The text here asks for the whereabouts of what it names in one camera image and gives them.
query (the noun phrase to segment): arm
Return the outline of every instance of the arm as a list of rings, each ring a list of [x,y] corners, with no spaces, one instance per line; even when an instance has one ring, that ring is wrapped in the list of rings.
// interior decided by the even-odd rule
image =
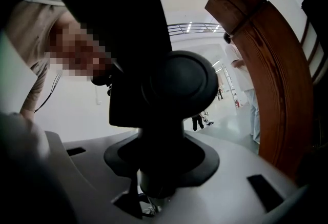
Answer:
[[[111,62],[105,55],[105,48],[69,11],[56,21],[49,40],[51,57],[63,61],[64,69],[78,71],[75,75],[98,76],[110,69]]]
[[[22,106],[22,109],[20,110],[20,114],[24,118],[30,121],[33,121],[34,119],[34,110],[35,110],[36,102],[44,86],[47,71],[48,71],[48,67],[45,66],[43,71],[37,78],[35,84],[33,85],[32,89],[30,90],[29,94],[27,95],[24,104]]]
[[[232,63],[231,63],[232,67],[234,68],[238,68],[238,67],[241,67],[241,66],[244,66],[245,65],[245,62],[243,59],[241,60],[234,60]]]

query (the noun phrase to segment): rectangular slot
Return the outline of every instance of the rectangular slot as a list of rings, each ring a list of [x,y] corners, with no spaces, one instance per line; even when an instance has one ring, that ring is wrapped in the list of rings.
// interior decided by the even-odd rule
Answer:
[[[267,212],[273,210],[283,202],[277,191],[273,189],[262,175],[250,176],[247,179]]]
[[[86,150],[84,148],[79,147],[79,148],[67,149],[66,151],[67,151],[69,156],[74,156],[74,155],[77,155],[77,154],[84,153]]]

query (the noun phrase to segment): black panel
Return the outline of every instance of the black panel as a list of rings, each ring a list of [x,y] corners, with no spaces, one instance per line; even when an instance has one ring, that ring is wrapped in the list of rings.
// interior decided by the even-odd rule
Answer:
[[[84,148],[79,147],[79,148],[68,149],[66,151],[67,151],[69,156],[74,156],[74,155],[77,155],[77,154],[84,153],[86,150]]]
[[[247,179],[267,212],[273,210],[283,202],[277,191],[273,189],[262,175],[250,176]]]
[[[219,156],[210,146],[188,134],[178,139],[178,134],[172,133],[170,139],[172,136],[165,131],[161,135],[162,131],[149,134],[143,130],[111,145],[104,153],[106,164],[118,176],[133,178],[140,169],[141,190],[160,199],[171,196],[178,187],[202,185],[219,167]]]

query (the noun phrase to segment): black cable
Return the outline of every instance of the black cable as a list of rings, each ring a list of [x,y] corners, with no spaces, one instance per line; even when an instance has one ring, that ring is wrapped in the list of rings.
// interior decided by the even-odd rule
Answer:
[[[51,87],[51,90],[50,90],[50,94],[48,95],[47,99],[41,104],[41,106],[40,106],[38,109],[36,109],[36,110],[34,111],[34,113],[36,113],[36,112],[37,112],[41,107],[43,107],[44,104],[48,101],[48,99],[49,99],[50,96],[52,95],[53,91],[55,90],[55,88],[56,88],[56,86],[57,86],[57,84],[58,84],[58,81],[59,81],[59,79],[61,78],[61,76],[62,76],[62,73],[59,73],[59,74],[55,77],[55,80],[54,80],[53,83],[52,83],[52,87]]]

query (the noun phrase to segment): beige shirt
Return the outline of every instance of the beige shirt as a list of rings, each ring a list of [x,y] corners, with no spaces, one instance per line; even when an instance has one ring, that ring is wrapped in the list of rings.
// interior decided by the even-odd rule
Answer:
[[[5,32],[24,62],[38,76],[22,109],[35,110],[49,66],[45,58],[49,33],[66,11],[64,6],[21,1],[9,16]]]

